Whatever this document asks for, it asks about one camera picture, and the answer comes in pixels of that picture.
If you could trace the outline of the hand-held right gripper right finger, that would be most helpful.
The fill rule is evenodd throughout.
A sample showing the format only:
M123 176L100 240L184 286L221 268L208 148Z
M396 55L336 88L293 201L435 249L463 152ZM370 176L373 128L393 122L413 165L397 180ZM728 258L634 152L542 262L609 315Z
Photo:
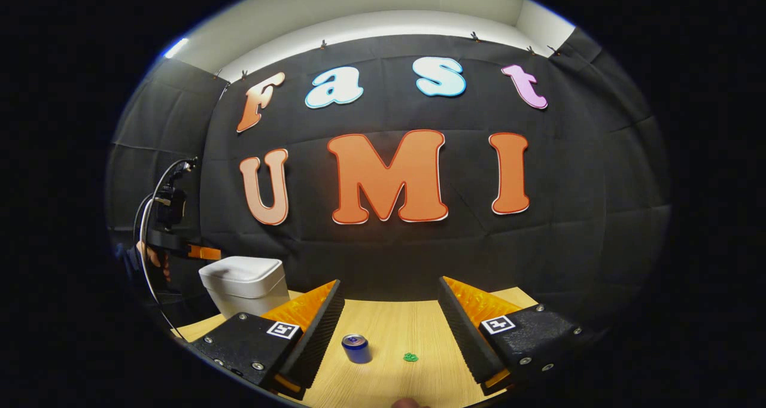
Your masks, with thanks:
M438 287L463 361L486 396L573 366L597 339L590 328L544 304L519 306L446 276Z

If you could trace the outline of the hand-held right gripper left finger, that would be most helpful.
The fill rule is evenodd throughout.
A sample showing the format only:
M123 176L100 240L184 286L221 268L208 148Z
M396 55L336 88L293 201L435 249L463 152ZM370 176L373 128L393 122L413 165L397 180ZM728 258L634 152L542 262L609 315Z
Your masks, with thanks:
M252 385L303 400L344 306L336 279L261 316L235 313L191 345Z

